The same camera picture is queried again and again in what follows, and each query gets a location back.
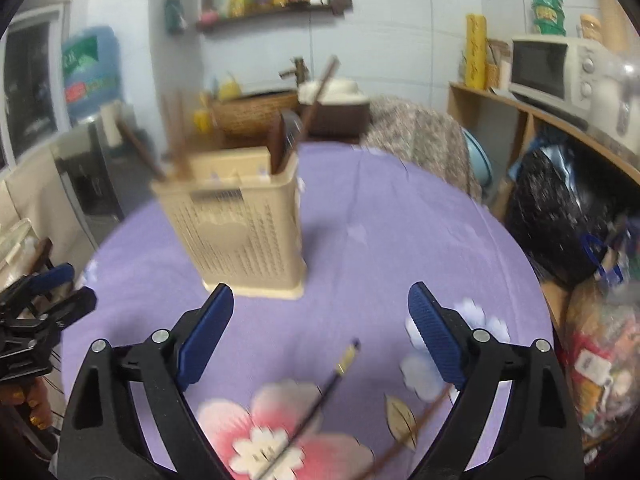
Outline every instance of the microwave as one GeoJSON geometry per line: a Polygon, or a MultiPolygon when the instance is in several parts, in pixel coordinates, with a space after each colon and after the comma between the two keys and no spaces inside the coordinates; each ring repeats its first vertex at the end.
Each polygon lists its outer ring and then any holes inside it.
{"type": "Polygon", "coordinates": [[[588,120],[591,96],[616,56],[595,40],[529,34],[513,38],[511,93],[588,120]]]}

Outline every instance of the finger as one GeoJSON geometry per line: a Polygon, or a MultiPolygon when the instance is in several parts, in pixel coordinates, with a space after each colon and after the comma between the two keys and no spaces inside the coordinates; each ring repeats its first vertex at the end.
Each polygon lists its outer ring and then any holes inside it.
{"type": "Polygon", "coordinates": [[[53,413],[49,401],[45,400],[33,408],[29,420],[39,430],[45,430],[53,424],[53,413]]]}
{"type": "Polygon", "coordinates": [[[49,392],[47,386],[41,377],[36,377],[33,386],[31,386],[29,393],[27,394],[27,403],[30,408],[35,408],[37,405],[47,400],[49,392]]]}
{"type": "Polygon", "coordinates": [[[14,384],[0,386],[0,404],[17,406],[24,402],[24,392],[20,386],[14,384]]]}

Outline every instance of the stacked green plastic containers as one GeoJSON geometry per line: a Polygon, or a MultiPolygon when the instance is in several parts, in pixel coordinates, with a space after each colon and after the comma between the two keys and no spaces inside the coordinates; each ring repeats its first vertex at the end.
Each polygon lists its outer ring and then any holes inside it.
{"type": "Polygon", "coordinates": [[[533,0],[534,28],[540,34],[566,36],[562,0],[533,0]]]}

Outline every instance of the blue water jug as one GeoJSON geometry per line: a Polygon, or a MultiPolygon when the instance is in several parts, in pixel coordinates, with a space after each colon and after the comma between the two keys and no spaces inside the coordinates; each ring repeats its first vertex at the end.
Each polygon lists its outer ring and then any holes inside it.
{"type": "Polygon", "coordinates": [[[66,108],[72,124],[122,99],[120,47],[111,27],[87,28],[62,46],[66,108]]]}

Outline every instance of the silver screw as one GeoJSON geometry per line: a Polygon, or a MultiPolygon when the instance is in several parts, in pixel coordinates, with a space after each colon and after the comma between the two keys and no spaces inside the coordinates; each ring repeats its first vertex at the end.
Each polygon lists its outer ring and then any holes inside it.
{"type": "Polygon", "coordinates": [[[489,334],[486,330],[474,330],[474,339],[479,343],[486,343],[491,339],[491,334],[489,334]]]}
{"type": "Polygon", "coordinates": [[[105,348],[107,348],[107,343],[104,339],[96,339],[91,344],[91,350],[95,353],[102,352],[105,348]]]}
{"type": "Polygon", "coordinates": [[[544,339],[538,339],[536,341],[536,348],[541,352],[549,352],[549,350],[551,350],[551,345],[544,339]]]}
{"type": "Polygon", "coordinates": [[[151,341],[154,343],[164,343],[169,339],[169,332],[167,330],[156,330],[151,335],[151,341]]]}

